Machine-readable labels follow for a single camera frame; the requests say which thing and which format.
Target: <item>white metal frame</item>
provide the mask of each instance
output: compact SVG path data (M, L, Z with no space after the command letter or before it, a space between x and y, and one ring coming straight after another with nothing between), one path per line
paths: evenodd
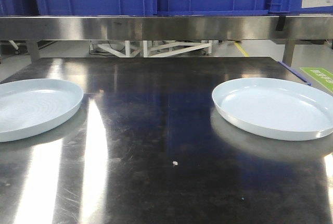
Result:
M212 43L213 40L209 40L208 43L206 41L201 41L201 43L196 42L178 42L178 41L165 41L166 44L159 45L158 41L142 41L143 48L143 56L144 57L169 57L174 56L190 51L195 51L197 49L207 48L207 55L212 54ZM174 50L174 47L177 46L185 46L185 48ZM162 50L168 48L169 51L159 53L159 54L151 54L151 52Z
M136 57L141 52L141 48L131 44L131 41L112 40L112 42L123 45L125 47L125 54L113 49L110 44L96 44L93 41L90 42L90 49L94 50L99 47L118 57Z
M131 44L131 41L117 41L112 40L113 43L121 44L125 47L125 54L113 49L110 44L98 44L94 41L90 42L90 49L94 50L97 47L115 55L118 57L136 57L139 53L143 57L169 57L174 56L190 51L195 51L197 49L207 48L207 55L212 54L212 40L209 41L201 41L201 43L197 42L178 42L178 41L164 41L165 44L159 45L159 41L140 41L140 47L137 47ZM185 48L174 50L174 47L182 46ZM159 54L151 54L154 51L162 50L168 48L169 51L159 53Z

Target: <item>floor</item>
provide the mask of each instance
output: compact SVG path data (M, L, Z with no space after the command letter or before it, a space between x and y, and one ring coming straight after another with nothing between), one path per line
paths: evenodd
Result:
M322 67L333 73L333 50L329 43L314 45L308 42L299 42L293 56L292 68L303 74L313 86L323 91L327 90L311 77L302 73L300 67ZM240 47L249 56L270 56L276 61L282 61L284 45L276 44L270 40L248 40L239 43ZM0 81L16 73L30 64L30 56L22 47L22 54L15 55L14 50L7 46L3 51L0 64ZM40 50L42 58L50 57L95 57L89 53L89 41L59 41ZM179 56L203 56L204 51L193 51ZM213 57L243 56L239 48L232 41L214 42Z

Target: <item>metal table top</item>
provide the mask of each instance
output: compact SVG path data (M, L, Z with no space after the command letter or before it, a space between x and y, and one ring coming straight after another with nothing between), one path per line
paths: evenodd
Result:
M211 91L245 77L301 82L270 58L50 58L4 82L79 84L81 109L0 143L0 223L331 223L332 137L246 133Z

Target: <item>metal shelf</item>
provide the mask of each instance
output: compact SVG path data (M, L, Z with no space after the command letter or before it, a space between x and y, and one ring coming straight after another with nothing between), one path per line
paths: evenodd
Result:
M333 39L333 15L253 17L0 17L0 40ZM286 62L290 53L286 53Z

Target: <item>plate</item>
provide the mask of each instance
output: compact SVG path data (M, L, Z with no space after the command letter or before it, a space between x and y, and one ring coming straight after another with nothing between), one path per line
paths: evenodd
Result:
M256 135L306 141L333 132L333 97L308 85L241 78L218 85L212 98L224 119Z
M31 79L0 85L0 142L31 137L70 119L83 90L75 83Z

